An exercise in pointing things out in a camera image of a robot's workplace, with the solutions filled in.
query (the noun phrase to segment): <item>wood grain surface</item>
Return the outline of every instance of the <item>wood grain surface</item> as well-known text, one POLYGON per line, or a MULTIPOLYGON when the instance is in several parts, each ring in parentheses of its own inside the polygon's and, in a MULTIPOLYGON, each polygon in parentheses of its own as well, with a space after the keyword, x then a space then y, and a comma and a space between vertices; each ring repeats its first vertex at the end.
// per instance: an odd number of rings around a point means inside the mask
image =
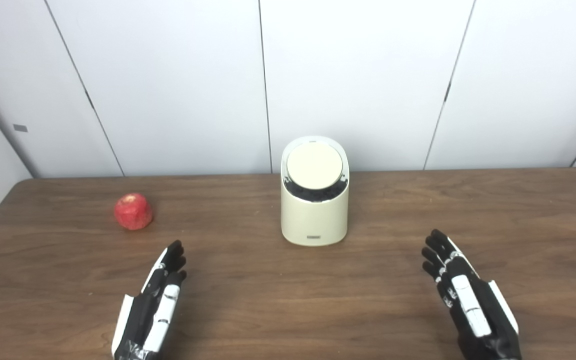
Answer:
POLYGON ((25 180, 0 205, 0 359, 109 360, 125 293, 180 239, 168 360, 460 360, 432 228, 496 280, 525 360, 576 360, 576 168, 353 173, 349 232, 283 239, 278 175, 25 180), (115 201, 141 192, 147 228, 115 201))

